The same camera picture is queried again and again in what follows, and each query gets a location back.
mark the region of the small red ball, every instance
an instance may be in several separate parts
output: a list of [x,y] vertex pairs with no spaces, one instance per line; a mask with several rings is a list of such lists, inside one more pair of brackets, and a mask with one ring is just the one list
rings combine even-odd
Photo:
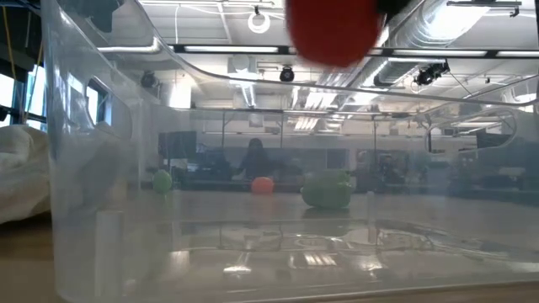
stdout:
[[251,183],[251,192],[253,194],[273,194],[275,183],[272,179],[259,177]]
[[382,19],[375,0],[290,0],[286,20],[299,56],[347,67],[375,45]]

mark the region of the ceiling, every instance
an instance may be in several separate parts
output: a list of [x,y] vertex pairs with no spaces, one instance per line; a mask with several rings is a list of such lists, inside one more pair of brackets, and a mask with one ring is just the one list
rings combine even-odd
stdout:
[[[260,12],[267,13],[270,27],[263,34],[254,33],[248,26],[248,18],[253,12],[253,1],[228,1],[225,5],[200,2],[190,2],[189,5],[178,5],[178,1],[161,0],[156,4],[153,0],[141,1],[150,20],[158,33],[169,44],[197,45],[291,45],[286,33],[285,16],[282,1],[273,1],[274,6],[260,6]],[[464,35],[452,41],[450,48],[497,48],[497,49],[537,49],[538,36],[535,19],[535,5],[532,0],[524,0],[520,6],[520,15],[510,18],[513,8],[491,8]],[[256,17],[255,24],[260,24],[261,17]],[[445,26],[451,27],[456,19],[447,21]],[[193,65],[215,74],[228,74],[228,61],[232,55],[181,55]],[[293,66],[296,82],[320,82],[320,77],[331,73],[361,72],[365,62],[345,70],[325,71],[320,66],[314,66],[295,56],[254,56],[256,70],[260,79],[279,81],[280,70],[283,66]],[[432,85],[418,88],[413,83],[418,68],[388,90],[398,93],[418,93],[452,98],[463,98],[475,92],[499,88],[507,83],[518,81],[524,77],[537,74],[538,61],[523,60],[463,60],[448,61],[451,74],[446,74]],[[161,72],[162,81],[173,81],[176,71]],[[293,94],[292,87],[255,88],[258,96]],[[194,89],[195,100],[226,100],[230,99],[229,107],[236,107],[232,102],[238,90],[230,89],[229,85],[215,83],[198,83]],[[409,105],[403,98],[375,97],[370,104],[380,104],[387,111],[427,110],[443,104],[443,102],[423,102],[421,105]],[[281,99],[275,98],[271,108],[282,106]],[[347,110],[361,110],[364,104],[348,106]]]

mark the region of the green plastic toy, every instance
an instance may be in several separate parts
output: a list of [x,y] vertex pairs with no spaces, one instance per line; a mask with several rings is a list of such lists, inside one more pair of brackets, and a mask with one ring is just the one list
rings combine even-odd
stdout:
[[172,188],[172,177],[165,170],[158,170],[153,175],[153,190],[158,194],[166,194]]
[[302,198],[312,207],[340,209],[350,204],[354,187],[344,171],[325,171],[308,177],[303,185]]

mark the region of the window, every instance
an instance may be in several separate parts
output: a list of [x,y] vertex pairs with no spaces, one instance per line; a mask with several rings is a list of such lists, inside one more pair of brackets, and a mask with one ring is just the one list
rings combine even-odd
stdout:
[[13,107],[13,85],[12,78],[0,74],[0,105]]
[[427,151],[435,154],[476,151],[502,146],[516,133],[516,120],[507,110],[488,110],[438,124],[427,134]]
[[34,70],[28,73],[25,110],[45,115],[45,69],[41,66],[34,66]]
[[99,93],[88,86],[86,88],[86,97],[88,98],[88,112],[90,113],[90,118],[92,118],[94,124],[97,124]]
[[8,114],[4,121],[0,121],[0,127],[8,126],[11,122],[11,114]]

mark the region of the cable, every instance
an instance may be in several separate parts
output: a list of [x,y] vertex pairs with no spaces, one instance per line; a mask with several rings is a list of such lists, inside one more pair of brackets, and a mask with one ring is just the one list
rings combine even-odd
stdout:
[[249,12],[237,12],[237,13],[219,13],[219,12],[207,11],[207,10],[204,10],[204,9],[201,9],[201,8],[192,7],[192,6],[189,6],[189,5],[182,5],[182,8],[189,8],[189,9],[193,9],[193,10],[195,10],[195,11],[199,11],[199,12],[202,12],[202,13],[224,14],[224,15],[242,15],[242,14],[251,14],[251,13],[253,13],[253,12],[251,12],[251,11],[249,11]]
[[[15,72],[15,61],[13,60],[13,49],[11,48],[11,35],[9,33],[8,10],[6,9],[5,6],[2,7],[2,12],[3,12],[3,25],[6,28],[6,40],[8,41],[8,55],[9,55],[9,61],[11,63],[11,73],[13,75],[13,80],[17,81],[17,73]],[[19,114],[21,115],[21,118],[24,118],[24,107],[23,107],[22,102],[19,102]]]
[[465,91],[467,91],[469,94],[472,94],[460,81],[458,81],[458,79],[451,72],[448,73],[462,86],[462,88],[464,88]]
[[[189,9],[193,9],[195,11],[199,11],[199,12],[202,12],[202,13],[210,13],[210,14],[223,14],[223,15],[243,15],[243,14],[248,14],[250,15],[251,13],[253,13],[252,11],[248,11],[248,12],[236,12],[236,13],[219,13],[219,12],[212,12],[212,11],[207,11],[207,10],[204,10],[204,9],[201,9],[201,8],[197,8],[197,7],[194,7],[194,6],[190,6],[190,5],[181,5],[182,8],[189,8]],[[278,18],[280,19],[280,17],[277,17],[277,16],[283,16],[284,18],[284,14],[283,13],[267,13],[268,15],[272,16],[272,17],[275,17],[275,18]]]

